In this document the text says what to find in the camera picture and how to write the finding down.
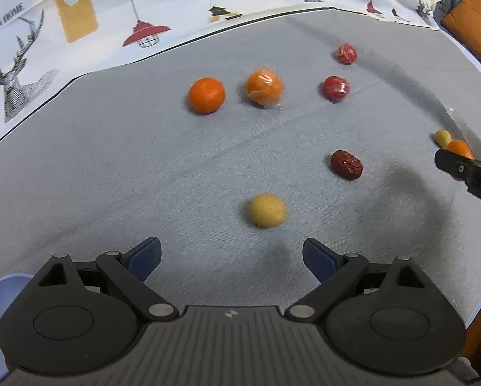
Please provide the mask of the plastic orange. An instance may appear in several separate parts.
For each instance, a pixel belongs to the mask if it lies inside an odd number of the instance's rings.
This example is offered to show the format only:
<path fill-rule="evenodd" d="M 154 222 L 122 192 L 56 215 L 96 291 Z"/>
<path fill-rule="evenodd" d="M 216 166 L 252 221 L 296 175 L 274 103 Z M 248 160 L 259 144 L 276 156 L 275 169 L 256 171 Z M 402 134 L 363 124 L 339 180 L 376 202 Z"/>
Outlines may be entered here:
<path fill-rule="evenodd" d="M 246 81 L 246 98 L 262 107 L 277 106 L 284 92 L 281 78 L 270 69 L 254 71 Z"/>

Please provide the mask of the small yellow fruit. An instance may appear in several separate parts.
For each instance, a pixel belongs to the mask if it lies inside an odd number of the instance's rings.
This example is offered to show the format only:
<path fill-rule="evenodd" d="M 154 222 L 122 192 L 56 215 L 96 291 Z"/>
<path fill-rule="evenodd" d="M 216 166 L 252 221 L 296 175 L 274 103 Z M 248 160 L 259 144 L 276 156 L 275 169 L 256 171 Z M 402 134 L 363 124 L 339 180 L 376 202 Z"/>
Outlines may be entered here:
<path fill-rule="evenodd" d="M 446 129 L 440 129 L 434 134 L 435 143 L 445 149 L 452 141 L 451 134 Z"/>

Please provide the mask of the orange cushion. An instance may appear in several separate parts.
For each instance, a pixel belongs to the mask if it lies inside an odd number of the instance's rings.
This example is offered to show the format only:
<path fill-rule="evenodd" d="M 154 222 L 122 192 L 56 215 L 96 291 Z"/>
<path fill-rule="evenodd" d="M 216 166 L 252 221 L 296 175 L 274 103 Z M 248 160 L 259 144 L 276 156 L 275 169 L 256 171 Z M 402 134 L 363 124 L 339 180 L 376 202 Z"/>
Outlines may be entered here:
<path fill-rule="evenodd" d="M 481 62 L 481 0 L 461 0 L 441 25 Z"/>

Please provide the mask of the grey deer print sheet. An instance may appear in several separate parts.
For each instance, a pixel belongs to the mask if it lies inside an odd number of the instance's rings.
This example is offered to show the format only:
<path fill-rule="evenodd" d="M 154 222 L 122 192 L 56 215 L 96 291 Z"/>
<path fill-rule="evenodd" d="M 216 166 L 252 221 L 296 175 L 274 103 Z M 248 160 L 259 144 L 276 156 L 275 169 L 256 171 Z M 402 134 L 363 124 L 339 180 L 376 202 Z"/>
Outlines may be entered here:
<path fill-rule="evenodd" d="M 245 96 L 264 68 L 277 106 Z M 0 0 L 0 71 L 35 87 L 5 113 L 0 86 L 0 277 L 154 235 L 149 282 L 177 306 L 284 307 L 315 286 L 315 237 L 408 255 L 466 322 L 481 308 L 481 200 L 433 162 L 440 129 L 481 159 L 481 66 L 445 32 L 302 0 Z M 343 101 L 329 76 L 349 82 Z M 205 77 L 226 99 L 199 114 Z M 337 150 L 359 179 L 333 171 Z M 281 225 L 251 223 L 263 193 L 285 202 Z"/>

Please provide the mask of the bare orange tangerine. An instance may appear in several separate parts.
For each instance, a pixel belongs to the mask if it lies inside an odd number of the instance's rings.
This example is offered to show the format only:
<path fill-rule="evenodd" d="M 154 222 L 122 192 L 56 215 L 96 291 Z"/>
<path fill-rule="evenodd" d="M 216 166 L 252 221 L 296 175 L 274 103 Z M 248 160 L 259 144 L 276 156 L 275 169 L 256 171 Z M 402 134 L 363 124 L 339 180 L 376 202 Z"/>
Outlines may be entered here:
<path fill-rule="evenodd" d="M 196 81 L 188 92 L 190 108 L 195 113 L 215 113 L 225 102 L 226 90 L 223 84 L 214 78 L 201 78 Z"/>

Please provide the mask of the red fruit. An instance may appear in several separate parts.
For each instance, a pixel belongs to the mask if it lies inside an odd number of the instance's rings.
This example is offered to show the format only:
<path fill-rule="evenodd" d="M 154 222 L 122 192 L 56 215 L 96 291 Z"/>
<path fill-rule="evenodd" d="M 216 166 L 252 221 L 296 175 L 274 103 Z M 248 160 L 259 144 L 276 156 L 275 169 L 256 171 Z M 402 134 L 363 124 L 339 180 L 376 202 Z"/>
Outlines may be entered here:
<path fill-rule="evenodd" d="M 337 103 L 348 97 L 350 85 L 345 78 L 329 76 L 324 80 L 322 90 L 329 101 Z"/>
<path fill-rule="evenodd" d="M 337 49 L 336 60 L 343 65 L 352 65 L 357 58 L 357 49 L 353 44 L 342 44 Z"/>

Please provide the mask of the wrinkled red jujube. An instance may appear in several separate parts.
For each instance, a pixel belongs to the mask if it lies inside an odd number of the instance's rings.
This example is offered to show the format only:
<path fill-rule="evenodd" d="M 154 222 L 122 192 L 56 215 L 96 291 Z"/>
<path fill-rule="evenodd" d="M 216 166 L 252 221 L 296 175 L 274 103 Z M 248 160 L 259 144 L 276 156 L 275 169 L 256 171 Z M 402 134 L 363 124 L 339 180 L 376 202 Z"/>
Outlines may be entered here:
<path fill-rule="evenodd" d="M 331 155 L 330 166 L 334 172 L 348 180 L 359 179 L 363 173 L 363 163 L 344 150 L 337 150 Z"/>

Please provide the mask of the round yellow fruit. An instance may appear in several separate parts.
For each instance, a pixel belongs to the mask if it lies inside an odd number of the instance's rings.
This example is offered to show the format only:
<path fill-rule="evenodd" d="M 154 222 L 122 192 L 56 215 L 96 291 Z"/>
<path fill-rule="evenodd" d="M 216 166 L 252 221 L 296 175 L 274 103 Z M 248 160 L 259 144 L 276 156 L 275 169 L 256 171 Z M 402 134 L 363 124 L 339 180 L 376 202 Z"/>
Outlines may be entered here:
<path fill-rule="evenodd" d="M 271 193 L 263 193 L 249 201 L 248 216 L 255 226 L 272 228 L 286 221 L 287 207 L 280 197 Z"/>

